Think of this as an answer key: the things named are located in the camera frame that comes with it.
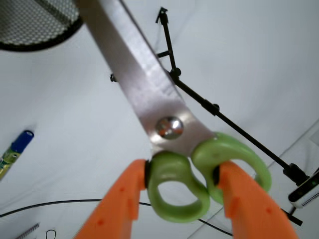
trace marker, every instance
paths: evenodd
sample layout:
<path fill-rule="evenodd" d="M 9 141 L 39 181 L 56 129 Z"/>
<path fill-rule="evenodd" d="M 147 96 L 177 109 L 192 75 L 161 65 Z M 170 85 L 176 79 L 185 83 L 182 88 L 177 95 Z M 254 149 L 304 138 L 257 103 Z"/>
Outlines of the marker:
<path fill-rule="evenodd" d="M 33 132 L 29 130 L 23 131 L 11 144 L 11 147 L 3 154 L 3 156 L 0 158 L 0 180 L 8 172 L 14 162 L 17 161 L 33 137 Z"/>

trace metal stand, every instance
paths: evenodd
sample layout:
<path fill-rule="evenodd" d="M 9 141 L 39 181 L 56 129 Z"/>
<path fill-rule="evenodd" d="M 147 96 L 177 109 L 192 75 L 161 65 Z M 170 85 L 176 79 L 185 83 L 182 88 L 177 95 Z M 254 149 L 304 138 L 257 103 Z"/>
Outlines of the metal stand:
<path fill-rule="evenodd" d="M 220 112 L 220 107 L 218 104 L 212 104 L 210 101 L 204 99 L 202 96 L 200 96 L 198 93 L 196 93 L 194 90 L 192 90 L 190 87 L 188 87 L 185 83 L 180 81 L 179 77 L 181 75 L 181 70 L 176 67 L 175 58 L 174 58 L 174 52 L 171 45 L 171 39 L 169 35 L 168 30 L 168 16 L 167 16 L 167 9 L 161 7 L 159 10 L 159 14 L 156 18 L 156 23 L 160 20 L 160 23 L 162 24 L 164 28 L 166 43 L 167 43 L 167 51 L 161 52 L 158 54 L 159 58 L 169 56 L 170 64 L 171 64 L 171 71 L 169 72 L 172 80 L 174 83 L 181 88 L 183 91 L 185 91 L 188 95 L 190 95 L 194 100 L 196 100 L 198 103 L 200 103 L 208 112 L 210 112 L 212 115 L 219 117 L 221 120 L 223 120 L 225 123 L 227 123 L 229 126 L 231 126 L 234 130 L 236 130 L 238 133 L 240 133 L 242 136 L 244 136 L 246 139 L 248 139 L 252 144 L 254 144 L 256 147 L 258 147 L 261 151 L 263 151 L 265 154 L 267 154 L 270 158 L 272 158 L 275 162 L 277 162 L 280 166 L 284 168 L 283 173 L 289 177 L 293 182 L 296 183 L 297 186 L 301 185 L 303 182 L 305 182 L 309 176 L 304 173 L 297 165 L 290 164 L 288 165 L 285 161 L 280 159 L 277 155 L 275 155 L 272 151 L 270 151 L 268 148 L 266 148 L 262 143 L 260 143 L 258 140 L 256 140 L 253 136 L 251 136 L 249 133 L 247 133 L 245 130 L 243 130 L 241 127 L 236 125 L 233 121 L 231 121 L 229 118 L 227 118 L 225 115 L 223 115 Z M 111 82 L 116 82 L 116 78 L 112 74 L 110 76 Z"/>

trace scissors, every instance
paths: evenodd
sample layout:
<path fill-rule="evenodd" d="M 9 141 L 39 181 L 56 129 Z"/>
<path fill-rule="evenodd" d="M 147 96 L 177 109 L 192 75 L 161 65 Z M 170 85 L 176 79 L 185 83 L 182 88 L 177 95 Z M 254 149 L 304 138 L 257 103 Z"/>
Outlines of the scissors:
<path fill-rule="evenodd" d="M 229 135 L 212 132 L 185 105 L 122 1 L 78 0 L 77 5 L 152 144 L 146 187 L 160 217 L 192 222 L 207 213 L 210 197 L 223 204 L 213 174 L 231 159 L 248 163 L 256 171 L 258 184 L 270 189 L 270 173 L 253 150 Z M 206 186 L 194 176 L 188 158 L 204 176 Z M 183 183 L 197 201 L 186 206 L 165 202 L 158 187 L 169 181 Z"/>

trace black clip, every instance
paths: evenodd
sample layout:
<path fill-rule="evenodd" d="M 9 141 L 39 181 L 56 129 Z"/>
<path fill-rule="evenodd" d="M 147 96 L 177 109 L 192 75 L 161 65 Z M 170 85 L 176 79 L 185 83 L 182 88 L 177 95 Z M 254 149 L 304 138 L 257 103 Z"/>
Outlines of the black clip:
<path fill-rule="evenodd" d="M 163 24 L 168 24 L 168 16 L 166 14 L 167 11 L 168 10 L 166 8 L 161 7 L 160 10 L 159 10 L 159 14 L 158 14 L 158 16 L 156 18 L 155 23 L 158 23 L 159 19 L 160 19 L 160 22 L 161 22 L 162 25 Z"/>

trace spring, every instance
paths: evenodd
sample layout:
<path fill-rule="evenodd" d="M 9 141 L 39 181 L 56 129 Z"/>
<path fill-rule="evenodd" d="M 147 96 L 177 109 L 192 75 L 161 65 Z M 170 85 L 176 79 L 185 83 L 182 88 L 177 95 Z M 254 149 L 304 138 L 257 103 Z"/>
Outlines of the spring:
<path fill-rule="evenodd" d="M 34 230 L 36 230 L 38 227 L 40 226 L 40 223 L 35 224 L 33 227 L 29 228 L 28 230 L 26 230 L 24 233 L 22 233 L 20 236 L 18 236 L 15 239 L 23 239 L 25 238 L 27 235 L 29 235 L 31 232 L 33 232 Z"/>

